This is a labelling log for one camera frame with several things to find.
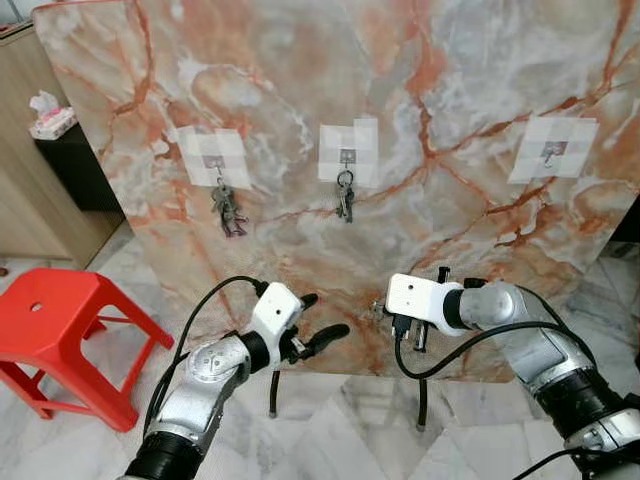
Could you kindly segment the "black table leg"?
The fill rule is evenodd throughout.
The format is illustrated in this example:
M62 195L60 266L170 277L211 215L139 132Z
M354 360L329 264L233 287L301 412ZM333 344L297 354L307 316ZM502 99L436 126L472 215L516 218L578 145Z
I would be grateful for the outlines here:
M282 372L279 370L271 372L271 379L268 390L268 416L269 419L276 419L279 415L279 385L282 379Z
M428 380L417 380L417 389L419 389L419 402L416 407L415 429L419 433L425 433L426 425L428 425Z

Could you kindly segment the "large key bunch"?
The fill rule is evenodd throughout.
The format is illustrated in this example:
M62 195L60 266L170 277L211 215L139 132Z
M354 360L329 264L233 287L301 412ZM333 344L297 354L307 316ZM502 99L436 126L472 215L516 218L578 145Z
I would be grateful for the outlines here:
M241 210L236 204L233 188L230 188L224 179L219 178L218 184L211 192L212 211L219 216L220 228L224 236L228 238L247 236L247 230L243 224L247 219L241 215Z

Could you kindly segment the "red plastic stool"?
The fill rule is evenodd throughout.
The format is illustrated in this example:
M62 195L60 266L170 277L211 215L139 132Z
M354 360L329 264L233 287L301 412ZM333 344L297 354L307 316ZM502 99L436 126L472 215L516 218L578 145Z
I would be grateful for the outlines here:
M82 344L115 323L140 329L145 343L122 385L93 366ZM127 433L140 419L131 393L152 349L173 348L163 326L106 276L96 271L36 268L20 274L0 293L0 383L41 419L54 412L82 413Z

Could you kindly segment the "light wood cabinet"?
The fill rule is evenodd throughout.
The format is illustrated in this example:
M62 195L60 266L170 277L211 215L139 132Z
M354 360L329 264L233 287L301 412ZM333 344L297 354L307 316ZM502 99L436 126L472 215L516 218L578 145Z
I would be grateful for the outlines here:
M65 101L31 22L0 33L0 256L90 264L125 223L120 212L79 209L29 136L29 99Z

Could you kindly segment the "pink white tissue pack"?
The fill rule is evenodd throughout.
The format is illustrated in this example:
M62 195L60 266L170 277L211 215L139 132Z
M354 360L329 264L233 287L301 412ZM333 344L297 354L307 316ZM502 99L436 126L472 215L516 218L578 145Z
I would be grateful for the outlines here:
M28 129L33 140L59 140L70 128L78 125L76 111L70 106L60 105L50 92L40 90L29 99L29 108L36 113Z

